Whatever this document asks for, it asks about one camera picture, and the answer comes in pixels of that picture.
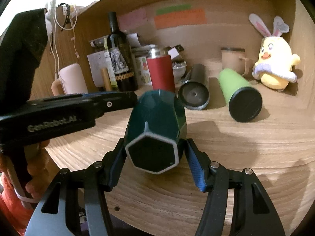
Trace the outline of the person's hand holding gripper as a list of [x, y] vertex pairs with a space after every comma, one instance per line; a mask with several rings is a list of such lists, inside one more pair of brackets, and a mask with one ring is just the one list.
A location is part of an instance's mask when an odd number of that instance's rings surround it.
[[28, 163], [27, 170], [32, 179], [26, 184], [25, 188], [34, 199], [42, 198], [50, 184], [49, 171], [46, 168], [50, 156], [45, 149], [49, 143], [49, 140], [41, 142], [39, 153]]

